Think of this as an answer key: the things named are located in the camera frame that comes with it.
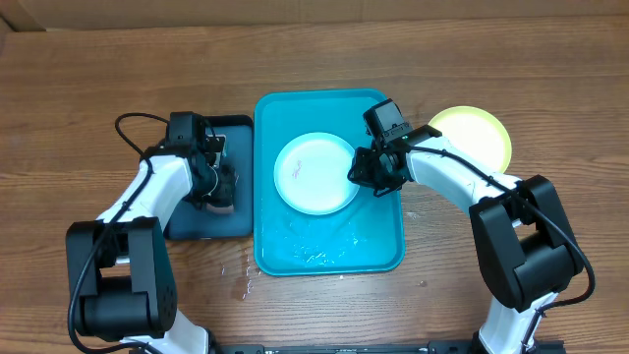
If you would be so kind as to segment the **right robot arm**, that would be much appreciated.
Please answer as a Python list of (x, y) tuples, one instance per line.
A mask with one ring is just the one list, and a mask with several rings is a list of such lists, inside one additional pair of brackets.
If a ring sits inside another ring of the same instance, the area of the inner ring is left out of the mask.
[(535, 331), (557, 296), (588, 269), (554, 186), (543, 176), (528, 180), (493, 172), (454, 147), (435, 128), (412, 132), (369, 130), (359, 147), (350, 182), (377, 197), (416, 182), (440, 193), (470, 218), (478, 263), (492, 295), (471, 353), (560, 353)]

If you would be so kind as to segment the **light blue plate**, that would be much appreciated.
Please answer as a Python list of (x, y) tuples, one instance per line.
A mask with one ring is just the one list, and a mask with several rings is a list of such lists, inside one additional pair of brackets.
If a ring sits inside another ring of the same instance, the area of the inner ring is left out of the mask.
[(308, 215), (327, 215), (346, 207), (359, 192), (348, 172), (354, 148), (329, 133), (307, 133), (277, 155), (273, 181), (281, 199)]

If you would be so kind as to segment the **green dish sponge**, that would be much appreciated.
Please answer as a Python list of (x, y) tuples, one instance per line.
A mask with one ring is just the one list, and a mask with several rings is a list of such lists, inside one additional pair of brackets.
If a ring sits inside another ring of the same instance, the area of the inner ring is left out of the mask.
[(208, 212), (216, 213), (216, 214), (230, 214), (234, 212), (234, 206), (232, 203), (221, 202), (221, 201), (213, 201), (211, 203), (207, 203), (205, 208)]

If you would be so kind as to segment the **yellow-green plate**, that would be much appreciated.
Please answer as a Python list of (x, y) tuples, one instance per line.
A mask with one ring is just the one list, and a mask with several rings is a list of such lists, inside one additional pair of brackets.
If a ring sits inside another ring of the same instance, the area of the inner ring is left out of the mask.
[(507, 170), (512, 156), (510, 136), (489, 112), (473, 106), (450, 107), (433, 116), (429, 125), (492, 171)]

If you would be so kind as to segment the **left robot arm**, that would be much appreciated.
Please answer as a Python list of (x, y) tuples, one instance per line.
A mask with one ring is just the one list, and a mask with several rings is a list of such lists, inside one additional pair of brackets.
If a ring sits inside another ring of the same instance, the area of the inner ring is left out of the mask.
[(108, 353), (219, 352), (210, 331), (178, 308), (163, 232), (182, 201), (231, 205), (237, 179), (224, 155), (222, 139), (212, 139), (208, 147), (151, 147), (132, 184), (110, 209), (70, 226), (67, 326), (77, 349), (89, 352), (81, 339), (92, 336), (108, 342)]

